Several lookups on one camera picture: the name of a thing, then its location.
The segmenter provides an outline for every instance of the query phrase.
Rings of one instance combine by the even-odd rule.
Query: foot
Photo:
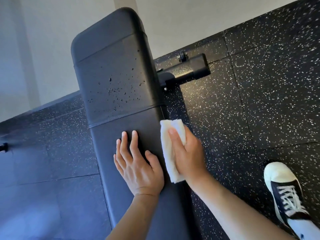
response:
[[[264,181],[274,200],[275,213],[288,226],[288,219],[311,220],[303,206],[302,189],[297,177],[282,162],[271,162],[264,169]]]

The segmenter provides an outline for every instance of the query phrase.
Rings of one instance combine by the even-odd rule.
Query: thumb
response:
[[[162,171],[160,162],[159,162],[158,157],[156,155],[152,154],[148,150],[146,150],[145,155],[146,155],[146,159],[150,163],[150,166],[153,169],[153,171],[159,171],[159,170]]]
[[[181,153],[186,152],[186,149],[184,148],[184,145],[182,144],[181,138],[176,129],[170,128],[169,136],[176,156],[179,156]]]

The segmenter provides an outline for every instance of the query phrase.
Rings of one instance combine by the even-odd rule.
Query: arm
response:
[[[185,177],[191,189],[209,207],[230,240],[294,239],[210,175],[206,169],[201,141],[191,133],[188,127],[185,126],[185,129],[185,146],[182,145],[177,131],[169,130],[178,172]]]
[[[134,195],[133,201],[122,219],[106,240],[145,239],[153,213],[156,209],[160,191],[164,186],[163,171],[158,158],[149,151],[145,152],[150,165],[144,160],[138,149],[138,133],[132,132],[130,153],[128,135],[122,132],[117,140],[117,152],[114,163]]]

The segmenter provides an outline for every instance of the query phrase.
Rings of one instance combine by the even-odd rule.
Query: gray wall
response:
[[[77,91],[71,42],[118,7],[138,11],[157,58],[293,1],[0,0],[0,121]]]

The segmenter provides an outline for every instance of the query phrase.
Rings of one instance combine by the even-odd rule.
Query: white sock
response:
[[[288,224],[300,240],[320,240],[320,229],[312,221],[288,219]]]

